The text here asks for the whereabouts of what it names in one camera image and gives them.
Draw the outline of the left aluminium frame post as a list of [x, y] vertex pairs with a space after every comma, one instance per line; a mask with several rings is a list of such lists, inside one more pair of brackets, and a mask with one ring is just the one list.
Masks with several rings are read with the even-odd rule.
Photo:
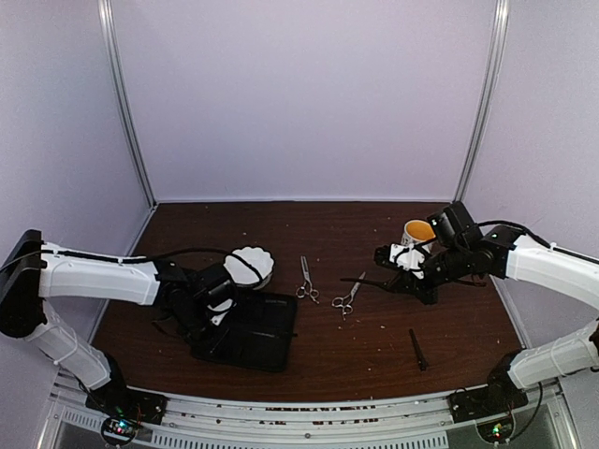
[[123, 66], [114, 22], [113, 4], [110, 0], [99, 0], [97, 5], [100, 28], [108, 55], [110, 74], [116, 94], [117, 109], [124, 130], [126, 146], [131, 156], [133, 168], [142, 193], [144, 194], [145, 201], [150, 209], [154, 209], [157, 206], [157, 201], [151, 186], [147, 167], [143, 161], [139, 146], [139, 138], [125, 86]]

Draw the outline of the black zip tool case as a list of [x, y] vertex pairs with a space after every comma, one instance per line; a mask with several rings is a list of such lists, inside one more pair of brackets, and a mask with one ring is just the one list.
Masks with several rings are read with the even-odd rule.
[[245, 292], [209, 338], [191, 346], [193, 358], [221, 365], [282, 372], [294, 337], [298, 300]]

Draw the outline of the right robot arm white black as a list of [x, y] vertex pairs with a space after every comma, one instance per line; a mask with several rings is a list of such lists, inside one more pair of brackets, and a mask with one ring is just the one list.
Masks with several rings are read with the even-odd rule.
[[[465, 205], [456, 201], [429, 216], [433, 240], [441, 250], [431, 253], [426, 241], [389, 244], [376, 249], [377, 266], [395, 270], [383, 282], [390, 293], [416, 297], [426, 305], [438, 300], [447, 283], [472, 284], [485, 276], [540, 285], [598, 306], [597, 259], [566, 250], [537, 236], [529, 228], [503, 220], [489, 221], [488, 233]], [[500, 412], [523, 390], [547, 379], [598, 367], [598, 323], [532, 349], [506, 355], [491, 371], [480, 392], [480, 405]]]

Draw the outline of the silver scissors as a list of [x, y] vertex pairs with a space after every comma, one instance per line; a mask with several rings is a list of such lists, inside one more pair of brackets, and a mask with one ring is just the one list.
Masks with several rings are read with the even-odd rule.
[[[360, 279], [365, 279], [365, 277], [366, 272], [362, 272], [359, 275]], [[350, 291], [346, 295], [335, 297], [331, 301], [331, 307], [340, 311], [340, 314], [344, 321], [346, 320], [348, 315], [353, 313], [353, 302], [360, 286], [361, 284], [353, 283]]]
[[302, 255], [300, 257], [300, 268], [302, 272], [303, 281], [302, 284], [296, 290], [296, 297], [298, 299], [309, 298], [314, 304], [319, 304], [320, 293], [317, 289], [314, 288], [308, 260], [305, 255]]

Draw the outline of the black hair clip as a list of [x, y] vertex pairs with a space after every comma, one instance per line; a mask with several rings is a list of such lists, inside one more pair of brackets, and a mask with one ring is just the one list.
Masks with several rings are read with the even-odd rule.
[[422, 349], [421, 349], [421, 347], [419, 345], [419, 342], [418, 342], [417, 337], [416, 337], [416, 333], [415, 333], [415, 331], [414, 331], [413, 328], [410, 328], [408, 330], [408, 332], [409, 332], [409, 336], [410, 336], [410, 339], [411, 339], [411, 342], [412, 342], [412, 345], [413, 345], [413, 348], [414, 348], [414, 351], [415, 351], [416, 361], [417, 361], [417, 364], [418, 364], [418, 368], [421, 371], [426, 371], [427, 368], [428, 368], [428, 366], [429, 366], [429, 364], [428, 364], [428, 361], [426, 360], [426, 357], [424, 356], [424, 354], [422, 352]]
[[358, 284], [365, 284], [374, 286], [381, 289], [387, 289], [387, 282], [373, 281], [368, 279], [360, 279], [360, 278], [341, 278], [340, 282], [353, 282]]

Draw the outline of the aluminium frame post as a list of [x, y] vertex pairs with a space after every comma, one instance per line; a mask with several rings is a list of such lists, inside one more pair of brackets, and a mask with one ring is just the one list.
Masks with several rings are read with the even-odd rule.
[[144, 194], [145, 201], [150, 209], [154, 209], [157, 206], [157, 201], [151, 186], [147, 167], [143, 161], [139, 146], [139, 138], [125, 86], [123, 66], [114, 22], [113, 4], [110, 0], [99, 0], [97, 5], [100, 28], [108, 55], [110, 74], [116, 94], [117, 109], [124, 130], [126, 146], [131, 156], [133, 168], [142, 193]]
[[508, 0], [497, 0], [495, 2], [493, 23], [489, 39], [488, 57], [482, 88], [476, 109], [473, 130], [469, 139], [457, 189], [453, 197], [455, 201], [463, 201], [466, 197], [470, 181], [472, 180], [475, 171], [476, 160], [482, 148], [492, 100], [503, 63], [504, 49], [508, 34], [510, 9], [510, 1]]

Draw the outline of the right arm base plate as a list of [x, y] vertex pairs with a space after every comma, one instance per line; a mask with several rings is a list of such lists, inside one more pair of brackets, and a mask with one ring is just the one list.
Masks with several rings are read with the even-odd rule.
[[505, 393], [500, 387], [488, 385], [459, 389], [450, 394], [447, 401], [455, 423], [508, 413], [529, 403], [527, 395], [520, 390]]

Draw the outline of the right aluminium frame post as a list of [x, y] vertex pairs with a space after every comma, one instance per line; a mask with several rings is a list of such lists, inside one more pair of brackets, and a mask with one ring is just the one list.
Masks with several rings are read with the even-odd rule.
[[475, 171], [476, 160], [482, 148], [492, 100], [503, 63], [504, 49], [508, 34], [510, 9], [510, 1], [508, 0], [497, 0], [495, 2], [493, 23], [489, 39], [488, 57], [482, 88], [476, 109], [473, 130], [469, 139], [457, 189], [453, 197], [455, 201], [463, 201], [466, 197], [470, 181], [472, 180]]

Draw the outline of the white scalloped bowl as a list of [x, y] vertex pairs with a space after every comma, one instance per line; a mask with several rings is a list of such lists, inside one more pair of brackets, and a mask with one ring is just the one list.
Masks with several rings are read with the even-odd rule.
[[275, 261], [270, 252], [261, 247], [246, 246], [227, 255], [224, 266], [239, 288], [263, 289], [274, 271]]

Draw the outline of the aluminium front rail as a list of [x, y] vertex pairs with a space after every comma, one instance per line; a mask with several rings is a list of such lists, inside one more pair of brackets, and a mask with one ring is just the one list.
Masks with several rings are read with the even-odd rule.
[[244, 402], [166, 394], [162, 420], [144, 423], [132, 448], [492, 448], [490, 431], [513, 424], [508, 448], [578, 448], [561, 386], [527, 393], [511, 413], [458, 422], [448, 393], [342, 402]]

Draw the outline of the white patterned mug yellow inside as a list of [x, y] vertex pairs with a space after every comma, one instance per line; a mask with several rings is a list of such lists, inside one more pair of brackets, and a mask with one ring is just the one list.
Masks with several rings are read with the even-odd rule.
[[401, 245], [407, 247], [410, 244], [422, 243], [422, 248], [430, 251], [435, 239], [434, 231], [428, 222], [410, 220], [404, 225]]

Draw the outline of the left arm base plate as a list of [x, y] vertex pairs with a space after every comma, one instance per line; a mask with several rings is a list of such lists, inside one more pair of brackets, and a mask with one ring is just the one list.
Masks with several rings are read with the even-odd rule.
[[124, 394], [109, 398], [99, 390], [86, 392], [85, 406], [110, 417], [133, 423], [160, 425], [168, 399], [159, 394], [126, 388]]

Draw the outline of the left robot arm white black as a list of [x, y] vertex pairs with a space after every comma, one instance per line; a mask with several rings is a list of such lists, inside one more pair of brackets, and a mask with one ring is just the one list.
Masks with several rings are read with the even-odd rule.
[[175, 318], [190, 345], [206, 340], [238, 289], [226, 268], [183, 268], [165, 256], [85, 253], [43, 240], [29, 229], [1, 267], [1, 332], [32, 342], [75, 375], [115, 415], [134, 408], [117, 362], [83, 341], [49, 304], [51, 297], [118, 300], [156, 307]]

